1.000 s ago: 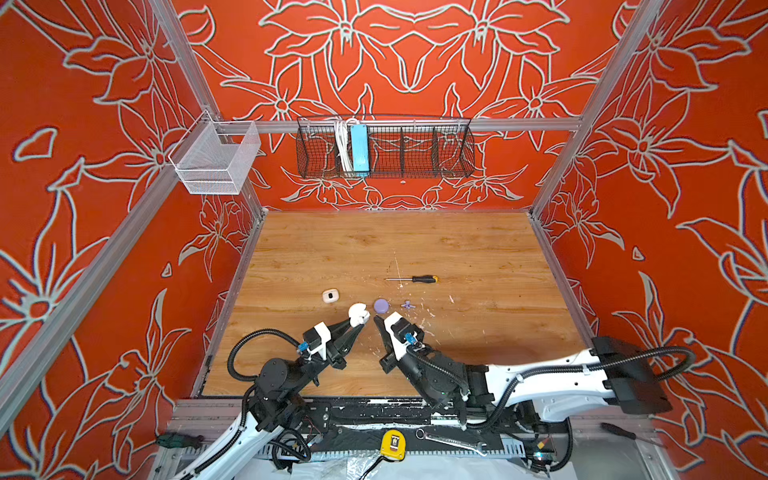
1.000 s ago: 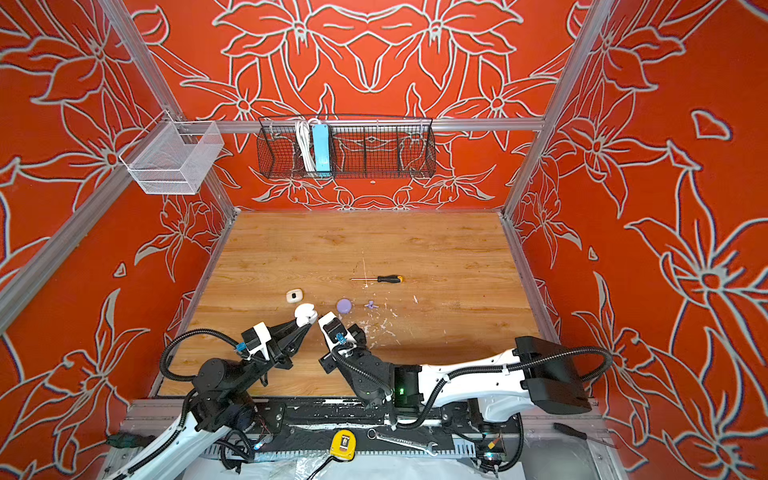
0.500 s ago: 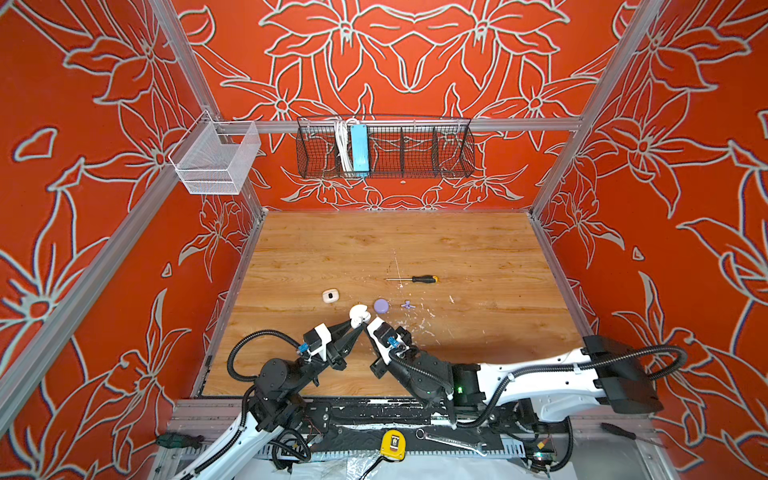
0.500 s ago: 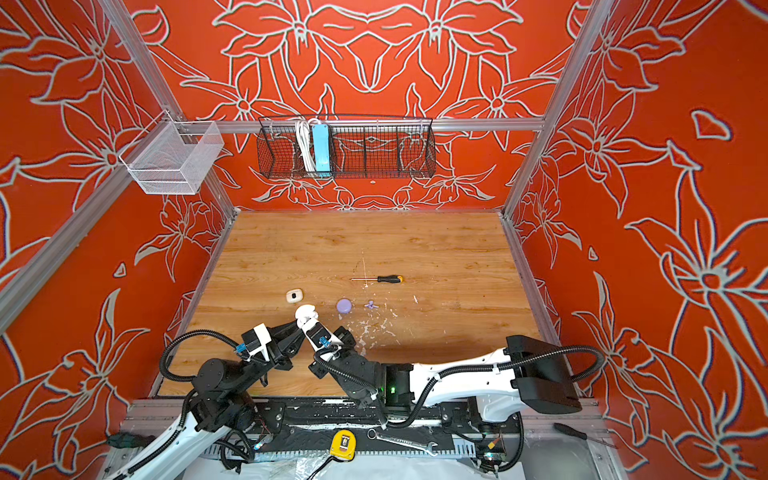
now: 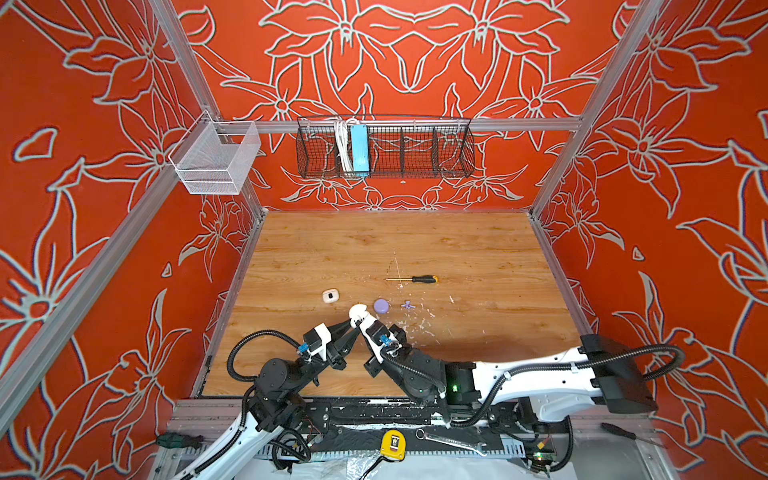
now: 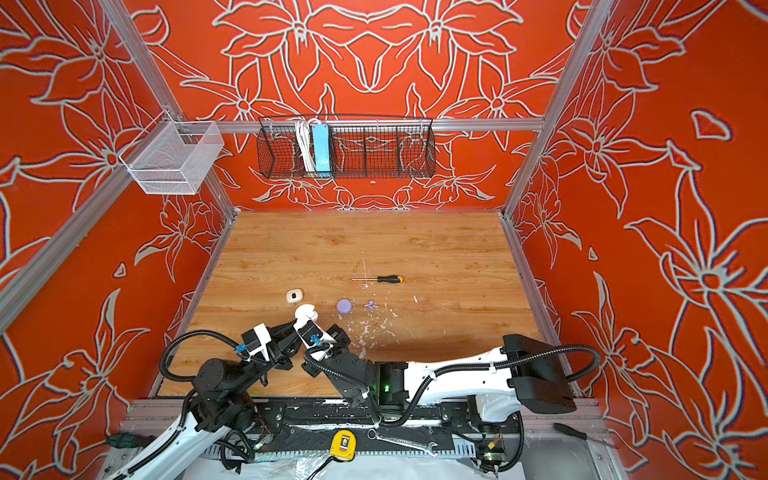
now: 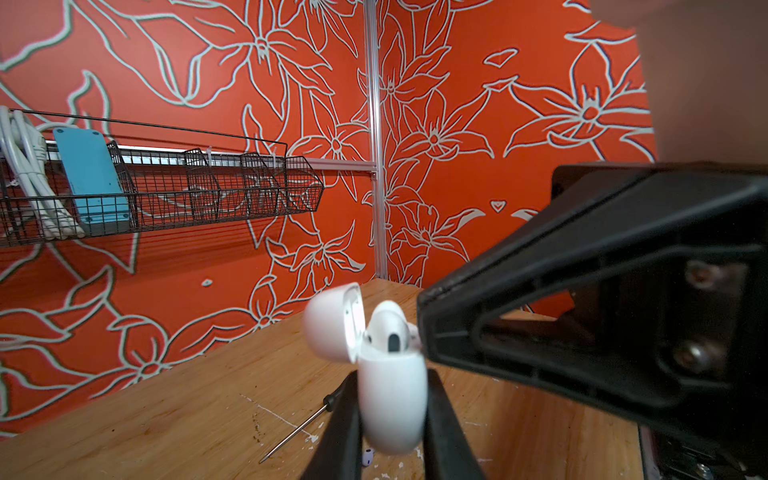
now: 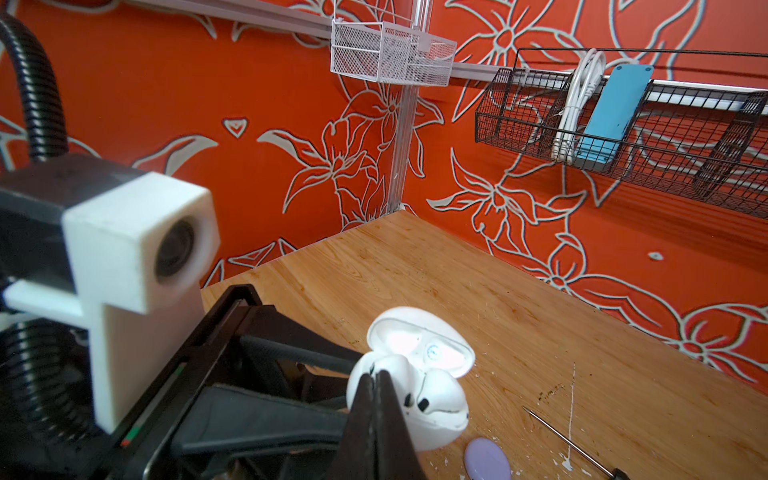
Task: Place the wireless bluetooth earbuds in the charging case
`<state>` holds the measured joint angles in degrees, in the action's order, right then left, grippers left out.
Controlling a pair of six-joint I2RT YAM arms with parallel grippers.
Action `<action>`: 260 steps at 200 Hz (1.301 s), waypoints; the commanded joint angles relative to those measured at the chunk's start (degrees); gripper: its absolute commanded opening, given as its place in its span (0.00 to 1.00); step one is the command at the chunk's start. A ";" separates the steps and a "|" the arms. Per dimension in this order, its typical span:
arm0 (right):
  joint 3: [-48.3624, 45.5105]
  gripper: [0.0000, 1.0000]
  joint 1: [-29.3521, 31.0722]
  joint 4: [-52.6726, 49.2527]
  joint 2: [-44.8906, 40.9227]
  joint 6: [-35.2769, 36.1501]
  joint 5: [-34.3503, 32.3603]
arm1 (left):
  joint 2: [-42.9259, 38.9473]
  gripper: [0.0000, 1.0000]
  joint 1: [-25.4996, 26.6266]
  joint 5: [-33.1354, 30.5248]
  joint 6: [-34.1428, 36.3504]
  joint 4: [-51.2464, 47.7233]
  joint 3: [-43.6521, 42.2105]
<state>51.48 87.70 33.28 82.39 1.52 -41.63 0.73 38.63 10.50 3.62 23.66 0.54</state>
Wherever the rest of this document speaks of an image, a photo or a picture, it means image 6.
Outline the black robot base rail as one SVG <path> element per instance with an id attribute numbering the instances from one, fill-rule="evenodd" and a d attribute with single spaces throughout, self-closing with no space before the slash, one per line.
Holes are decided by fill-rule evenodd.
<path id="1" fill-rule="evenodd" d="M 512 455 L 517 448 L 520 421 L 512 415 L 499 424 L 483 424 L 467 400 L 419 407 L 401 427 L 380 427 L 394 437 L 420 443 L 437 443 L 436 457 L 406 447 L 370 440 L 373 421 L 362 407 L 340 398 L 275 397 L 256 401 L 256 422 L 246 431 L 256 449 L 256 459 L 272 461 L 322 457 L 329 453 L 339 430 L 350 430 L 359 455 L 413 458 L 470 459 Z"/>

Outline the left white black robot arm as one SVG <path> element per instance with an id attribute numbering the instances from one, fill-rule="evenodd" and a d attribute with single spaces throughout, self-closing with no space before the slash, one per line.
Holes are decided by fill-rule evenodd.
<path id="1" fill-rule="evenodd" d="M 169 356 L 176 347 L 196 336 L 209 336 L 231 347 L 237 358 L 209 359 L 195 375 L 178 375 L 169 369 Z M 289 370 L 301 339 L 291 322 L 267 327 L 259 324 L 236 341 L 213 330 L 185 332 L 163 351 L 161 375 L 176 382 L 189 382 L 192 390 L 182 402 L 181 413 L 162 434 L 112 479 L 174 479 L 204 450 L 234 433 L 243 436 L 257 419 L 248 389 L 274 368 Z"/>

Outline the purple round puck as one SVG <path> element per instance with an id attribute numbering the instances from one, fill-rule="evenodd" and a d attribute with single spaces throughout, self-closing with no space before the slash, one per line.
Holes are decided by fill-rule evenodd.
<path id="1" fill-rule="evenodd" d="M 349 314 L 353 309 L 353 303 L 347 298 L 342 298 L 336 303 L 336 310 L 341 315 Z"/>

